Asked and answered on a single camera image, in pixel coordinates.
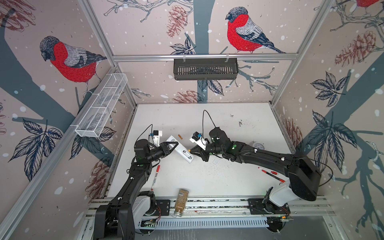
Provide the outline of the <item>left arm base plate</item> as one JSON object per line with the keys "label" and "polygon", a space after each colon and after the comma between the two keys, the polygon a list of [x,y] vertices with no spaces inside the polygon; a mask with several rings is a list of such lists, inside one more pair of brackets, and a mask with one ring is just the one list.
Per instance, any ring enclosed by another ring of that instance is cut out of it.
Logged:
{"label": "left arm base plate", "polygon": [[171,201],[170,200],[156,200],[151,203],[149,210],[145,213],[146,216],[169,216]]}

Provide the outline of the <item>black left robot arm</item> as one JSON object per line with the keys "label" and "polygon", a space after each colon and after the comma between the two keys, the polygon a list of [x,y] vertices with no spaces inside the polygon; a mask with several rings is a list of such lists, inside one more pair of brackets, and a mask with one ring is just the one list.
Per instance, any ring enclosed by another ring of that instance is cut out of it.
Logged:
{"label": "black left robot arm", "polygon": [[95,216],[94,240],[101,240],[106,233],[117,229],[116,236],[123,240],[133,240],[140,234],[139,225],[142,217],[149,210],[155,210],[156,197],[154,192],[140,190],[151,175],[152,162],[170,155],[178,142],[163,142],[157,147],[148,140],[135,142],[135,156],[129,169],[129,176],[122,189],[108,205],[101,205]]}

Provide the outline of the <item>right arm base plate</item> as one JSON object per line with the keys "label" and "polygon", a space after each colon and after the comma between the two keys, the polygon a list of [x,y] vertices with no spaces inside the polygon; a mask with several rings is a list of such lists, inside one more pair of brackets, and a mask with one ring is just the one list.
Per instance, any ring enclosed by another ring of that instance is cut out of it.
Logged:
{"label": "right arm base plate", "polygon": [[288,204],[279,207],[270,201],[261,198],[248,199],[248,209],[251,215],[290,215]]}

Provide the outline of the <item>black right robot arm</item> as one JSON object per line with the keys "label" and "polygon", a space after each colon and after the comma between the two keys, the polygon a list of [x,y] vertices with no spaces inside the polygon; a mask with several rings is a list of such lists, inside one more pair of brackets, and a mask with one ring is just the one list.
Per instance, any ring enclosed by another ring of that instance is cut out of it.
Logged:
{"label": "black right robot arm", "polygon": [[205,162],[209,161],[210,156],[220,156],[231,162],[266,168],[288,178],[278,188],[267,190],[258,211],[272,214],[279,209],[285,210],[290,201],[302,199],[313,202],[317,199],[321,173],[310,159],[260,150],[246,143],[231,141],[219,127],[211,130],[209,136],[205,139],[202,134],[193,133],[190,140],[195,147],[190,153]]}

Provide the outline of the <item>white remote control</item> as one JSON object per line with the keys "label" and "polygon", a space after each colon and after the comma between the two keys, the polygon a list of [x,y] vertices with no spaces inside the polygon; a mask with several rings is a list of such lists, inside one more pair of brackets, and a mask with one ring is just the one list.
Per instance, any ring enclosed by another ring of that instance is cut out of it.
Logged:
{"label": "white remote control", "polygon": [[175,137],[170,136],[167,139],[167,142],[176,142],[178,145],[175,148],[175,151],[188,163],[191,163],[194,159],[194,156],[187,150]]}

